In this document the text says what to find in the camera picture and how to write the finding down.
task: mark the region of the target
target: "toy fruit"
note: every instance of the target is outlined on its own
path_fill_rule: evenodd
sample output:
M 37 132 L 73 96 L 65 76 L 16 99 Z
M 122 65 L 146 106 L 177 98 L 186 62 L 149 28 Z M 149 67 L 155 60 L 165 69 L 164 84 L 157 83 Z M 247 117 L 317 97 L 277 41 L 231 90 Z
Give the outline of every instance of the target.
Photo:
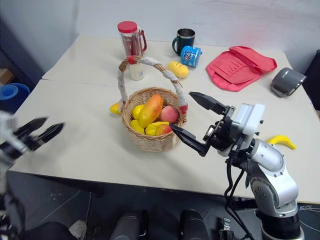
M 285 135 L 276 135 L 266 141 L 268 144 L 283 144 L 291 149 L 297 149 L 297 146 Z
M 155 135 L 159 136 L 159 135 L 170 133 L 171 131 L 172 129 L 169 125 L 160 124 L 159 126 L 156 127 Z
M 189 73 L 188 67 L 177 61 L 169 62 L 168 69 L 178 78 L 186 78 Z
M 157 127 L 159 125 L 163 125 L 163 124 L 169 125 L 169 122 L 168 121 L 156 121 L 156 122 L 151 123 L 150 125 L 148 125 L 146 127 L 145 134 L 150 135 L 150 136 L 155 136 Z
M 139 124 L 145 128 L 159 117 L 162 110 L 163 100 L 159 94 L 155 94 L 146 102 L 140 111 Z
M 109 108 L 110 112 L 114 113 L 114 114 L 121 114 L 120 113 L 120 102 L 117 102 L 115 104 L 113 104 L 110 108 Z
M 132 117 L 134 119 L 137 119 L 139 120 L 139 116 L 140 116 L 140 112 L 141 112 L 141 109 L 143 109 L 145 105 L 144 104 L 141 104 L 141 105 L 138 105 L 138 106 L 135 106 L 132 110 Z
M 143 127 L 139 125 L 139 121 L 134 119 L 130 122 L 130 126 L 138 133 L 145 134 L 145 130 Z
M 160 113 L 160 120 L 164 122 L 176 123 L 179 113 L 173 106 L 165 106 Z

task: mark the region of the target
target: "blue yoga mat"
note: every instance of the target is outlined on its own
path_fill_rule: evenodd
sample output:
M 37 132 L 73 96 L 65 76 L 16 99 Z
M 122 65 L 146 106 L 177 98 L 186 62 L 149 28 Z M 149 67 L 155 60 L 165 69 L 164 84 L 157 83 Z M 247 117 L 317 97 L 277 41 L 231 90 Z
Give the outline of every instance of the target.
M 0 87 L 0 110 L 14 114 L 29 93 L 29 88 L 20 83 L 10 83 Z

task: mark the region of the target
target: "pink bag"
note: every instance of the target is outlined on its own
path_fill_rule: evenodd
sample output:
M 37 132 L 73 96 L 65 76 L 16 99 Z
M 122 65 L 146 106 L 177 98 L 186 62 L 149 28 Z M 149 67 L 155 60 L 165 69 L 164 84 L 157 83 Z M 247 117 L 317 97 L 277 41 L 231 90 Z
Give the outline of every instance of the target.
M 277 63 L 273 58 L 246 46 L 232 46 L 214 59 L 206 71 L 219 88 L 237 92 L 276 68 Z

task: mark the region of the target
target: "cup handle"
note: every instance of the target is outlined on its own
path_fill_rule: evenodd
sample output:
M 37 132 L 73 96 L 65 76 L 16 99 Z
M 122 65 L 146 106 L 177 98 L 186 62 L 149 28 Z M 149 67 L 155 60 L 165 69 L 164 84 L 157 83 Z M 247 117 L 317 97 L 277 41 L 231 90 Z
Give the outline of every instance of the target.
M 141 35 L 142 35 L 143 44 L 144 44 L 144 47 L 143 47 L 143 49 L 142 49 L 142 52 L 144 52 L 144 51 L 147 50 L 147 41 L 146 41 L 146 37 L 145 37 L 145 31 L 141 30 Z
M 175 48 L 175 44 L 176 44 L 176 41 L 178 41 L 178 37 L 176 37 L 175 39 L 173 39 L 173 41 L 172 41 L 172 49 L 173 49 L 173 51 L 176 53 L 176 54 L 178 54 L 178 51 L 176 51 L 176 48 Z

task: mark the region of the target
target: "white table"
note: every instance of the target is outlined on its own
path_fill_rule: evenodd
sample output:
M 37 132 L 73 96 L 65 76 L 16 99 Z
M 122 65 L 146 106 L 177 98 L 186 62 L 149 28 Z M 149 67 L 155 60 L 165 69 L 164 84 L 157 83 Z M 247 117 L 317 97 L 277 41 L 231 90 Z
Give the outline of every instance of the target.
M 298 146 L 296 150 L 280 148 L 286 156 L 288 171 L 298 184 L 298 200 L 320 203 L 320 189 L 316 187 L 320 186 L 317 177 L 319 119 L 302 87 L 289 98 L 277 98 L 268 90 L 279 69 L 290 66 L 284 53 L 260 51 L 275 58 L 278 69 L 236 93 L 217 88 L 204 70 L 227 48 L 200 47 L 204 55 L 199 66 L 191 69 L 188 78 L 181 81 L 185 91 L 202 92 L 237 108 L 241 103 L 265 104 L 259 138 L 267 140 L 279 134 L 291 138 Z M 178 59 L 172 52 L 170 43 L 148 42 L 146 55 L 165 63 Z M 228 186 L 226 164 L 214 149 L 204 158 L 182 143 L 168 152 L 141 151 L 128 138 L 120 117 L 109 113 L 109 106 L 120 98 L 116 86 L 117 67 L 122 58 L 117 39 L 80 36 L 75 41 L 16 113 L 20 124 L 35 117 L 49 116 L 47 126 L 65 122 L 65 127 L 50 143 L 18 159 L 11 170 L 222 195 Z M 172 88 L 152 67 L 146 66 L 145 75 L 141 81 L 126 78 L 129 94 L 148 86 Z M 200 140 L 208 126 L 221 116 L 200 107 L 190 96 L 188 101 L 185 128 Z M 234 177 L 238 172 L 233 169 Z M 253 197 L 251 190 L 245 189 L 244 178 L 235 195 Z

